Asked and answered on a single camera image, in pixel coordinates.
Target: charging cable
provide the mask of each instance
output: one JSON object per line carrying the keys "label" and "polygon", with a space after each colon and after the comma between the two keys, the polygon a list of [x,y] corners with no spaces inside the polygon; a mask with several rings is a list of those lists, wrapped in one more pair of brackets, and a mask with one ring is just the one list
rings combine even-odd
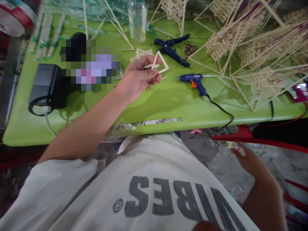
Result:
{"label": "charging cable", "polygon": [[51,128],[49,120],[48,120],[48,115],[51,113],[52,111],[52,107],[51,106],[43,106],[43,112],[44,112],[44,116],[46,118],[46,122],[47,122],[47,126],[49,128],[50,131],[52,131],[52,133],[57,136],[57,133],[55,133],[55,131]]}

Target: pink object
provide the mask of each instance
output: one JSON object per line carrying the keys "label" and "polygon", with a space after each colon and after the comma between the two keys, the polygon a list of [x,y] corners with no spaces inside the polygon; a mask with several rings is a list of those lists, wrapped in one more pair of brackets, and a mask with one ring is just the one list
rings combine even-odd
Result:
{"label": "pink object", "polygon": [[190,131],[190,134],[195,134],[196,133],[196,135],[198,135],[200,132],[201,132],[200,129],[193,129],[193,130]]}

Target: clear plastic bottle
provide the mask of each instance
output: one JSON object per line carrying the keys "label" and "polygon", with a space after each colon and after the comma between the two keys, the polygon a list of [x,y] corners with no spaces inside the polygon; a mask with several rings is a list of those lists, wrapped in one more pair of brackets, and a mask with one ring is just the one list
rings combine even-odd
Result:
{"label": "clear plastic bottle", "polygon": [[145,41],[148,9],[144,0],[128,1],[128,18],[131,37],[136,43]]}

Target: lime green tabletop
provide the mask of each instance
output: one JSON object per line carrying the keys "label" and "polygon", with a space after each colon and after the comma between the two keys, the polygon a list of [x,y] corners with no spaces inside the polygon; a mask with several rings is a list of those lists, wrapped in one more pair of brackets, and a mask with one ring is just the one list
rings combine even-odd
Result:
{"label": "lime green tabletop", "polygon": [[[84,32],[84,30],[78,29],[78,24],[83,23],[75,21],[69,21],[69,23],[66,23],[61,36],[69,38],[78,31]],[[57,25],[58,19],[54,20],[53,27],[57,28]],[[94,34],[94,31],[98,26],[99,22],[89,22],[89,37],[91,37],[91,34]],[[178,26],[173,21],[167,21],[167,19],[161,20],[157,26],[161,30],[170,34],[177,36],[179,34]],[[103,26],[103,29],[106,33],[97,36],[97,41],[99,41],[100,44],[105,44],[107,47],[121,46],[122,49],[129,48],[128,43],[120,36],[111,23],[106,23]],[[129,40],[131,40],[129,28],[125,26],[123,29]],[[52,29],[51,31],[51,37],[53,36],[54,30],[55,29]],[[184,33],[190,33],[190,38],[183,43],[174,46],[177,54],[183,58],[186,57],[184,49],[188,43],[201,47],[206,39],[211,36],[210,32],[206,31],[193,20],[185,21]],[[154,45],[155,38],[167,40],[168,36],[160,32],[156,32],[156,34],[147,33],[146,41],[144,43],[134,44],[132,42],[132,44],[135,48],[140,48],[142,50],[152,49],[153,52],[156,52],[159,47]],[[206,50],[200,51],[194,56],[194,59],[218,70],[217,64],[213,61],[210,55],[206,54],[205,51]],[[34,54],[27,53],[18,83],[13,109],[3,137],[3,142],[6,145],[41,145],[49,144],[54,139],[54,135],[47,127],[45,118],[43,116],[35,116],[28,111],[28,100],[38,64],[57,64],[61,68],[65,68],[65,64],[61,62],[59,52],[60,45],[55,49],[54,55],[51,59],[40,62],[34,61]],[[123,71],[129,64],[130,59],[134,56],[136,56],[136,51],[122,52],[121,67]],[[114,125],[178,117],[181,117],[182,121],[165,124],[142,125],[137,126],[135,129],[123,129],[121,132],[113,134],[113,136],[219,127],[224,126],[230,121],[230,116],[222,112],[214,104],[210,103],[207,98],[199,97],[198,90],[192,89],[190,83],[175,80],[176,77],[183,74],[215,74],[213,71],[190,60],[188,61],[190,61],[191,66],[186,68],[167,55],[164,55],[164,58],[169,65],[169,70],[164,72],[162,76],[168,77],[160,84],[151,86],[151,89],[146,89],[141,97],[120,115]],[[67,107],[61,110],[54,110],[48,116],[51,127],[56,133],[58,133],[68,123],[94,107],[114,88],[114,86],[117,85],[117,83],[118,81],[115,81],[113,84],[102,86],[102,91],[99,92],[87,91],[71,93],[68,98]],[[225,86],[219,79],[204,78],[202,83],[208,94],[211,96],[211,99],[226,111],[234,115],[234,121],[231,125],[256,123],[270,119],[270,104],[263,106],[256,112],[252,112],[242,95]],[[275,111],[273,120],[296,118],[300,116],[305,109],[304,104],[295,104],[286,95],[275,99],[273,104]],[[41,107],[35,106],[34,111],[41,113]]]}

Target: fingers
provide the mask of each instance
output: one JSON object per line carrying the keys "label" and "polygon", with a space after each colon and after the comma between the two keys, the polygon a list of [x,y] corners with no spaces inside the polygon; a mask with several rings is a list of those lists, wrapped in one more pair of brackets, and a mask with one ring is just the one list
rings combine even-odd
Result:
{"label": "fingers", "polygon": [[[155,55],[148,55],[148,56],[142,56],[139,59],[137,59],[136,61],[139,61],[141,63],[141,65],[144,67],[144,66],[153,64],[154,59],[155,59]],[[158,56],[155,64],[162,64],[162,62],[163,61],[161,60],[160,56]]]}
{"label": "fingers", "polygon": [[244,150],[247,156],[255,155],[253,151],[251,151],[248,147],[246,147],[246,145],[244,145],[242,142],[236,142],[236,143],[239,147],[241,147]]}
{"label": "fingers", "polygon": [[[136,59],[132,61],[126,70],[142,70],[144,66],[150,65],[154,63],[155,56],[154,55],[148,55],[148,56],[142,56],[139,59]],[[158,56],[155,64],[161,64],[163,61]]]}
{"label": "fingers", "polygon": [[149,69],[143,71],[132,71],[132,75],[138,81],[154,79],[158,75],[158,70],[155,68],[152,71]]}
{"label": "fingers", "polygon": [[234,155],[236,155],[236,157],[237,157],[238,159],[242,159],[242,158],[246,157],[245,153],[239,152],[238,150],[233,149],[233,148],[231,149],[231,153],[233,153]]}

